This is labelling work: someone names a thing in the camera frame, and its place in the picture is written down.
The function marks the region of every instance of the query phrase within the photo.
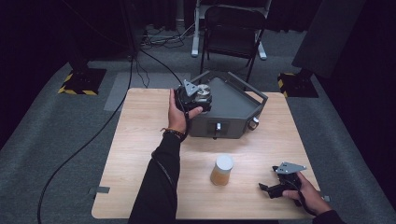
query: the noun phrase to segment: gray metal box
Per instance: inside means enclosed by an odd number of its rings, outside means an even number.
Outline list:
[[[239,77],[232,73],[206,72],[191,83],[208,85],[213,98],[211,110],[191,120],[190,136],[240,138],[247,128],[254,130],[258,125],[268,97]],[[262,102],[246,94],[243,91],[246,88],[259,95]]]

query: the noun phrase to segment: black sleeve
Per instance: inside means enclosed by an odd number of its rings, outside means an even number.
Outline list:
[[[148,163],[128,223],[175,223],[179,153],[180,139],[172,133],[166,133],[153,152],[155,160],[151,159]]]
[[[334,210],[322,213],[315,217],[313,224],[346,224]]]

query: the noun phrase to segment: tripod base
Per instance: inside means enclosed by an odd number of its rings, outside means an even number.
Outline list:
[[[88,68],[83,72],[71,71],[58,93],[97,95],[106,69]]]
[[[277,76],[277,84],[285,97],[318,98],[318,93],[310,77],[293,73],[281,73]]]

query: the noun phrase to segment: finger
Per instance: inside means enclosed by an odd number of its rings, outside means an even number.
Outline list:
[[[193,119],[195,116],[201,114],[204,109],[201,106],[195,107],[194,109],[189,111],[189,118]]]
[[[169,106],[176,106],[175,91],[172,88],[169,93]]]
[[[298,195],[297,190],[289,190],[289,189],[283,190],[282,196],[293,200],[300,200],[300,195]]]
[[[302,184],[309,182],[301,172],[297,172],[297,176],[300,178]]]

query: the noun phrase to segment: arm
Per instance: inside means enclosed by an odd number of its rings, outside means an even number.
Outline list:
[[[201,107],[189,112],[190,119],[202,112]],[[175,104],[175,94],[170,90],[168,128],[186,132],[183,112]],[[173,223],[177,212],[177,181],[180,173],[180,138],[165,133],[153,152],[148,169],[134,202],[128,223]]]
[[[318,191],[314,188],[311,182],[303,176],[303,174],[298,172],[297,176],[300,178],[302,184],[300,191],[305,197],[306,206],[308,206],[308,208],[317,215],[312,221],[313,224],[345,223],[338,216],[337,212],[332,210],[330,205],[320,197]],[[284,190],[282,194],[284,197],[293,200],[300,200],[297,190]]]

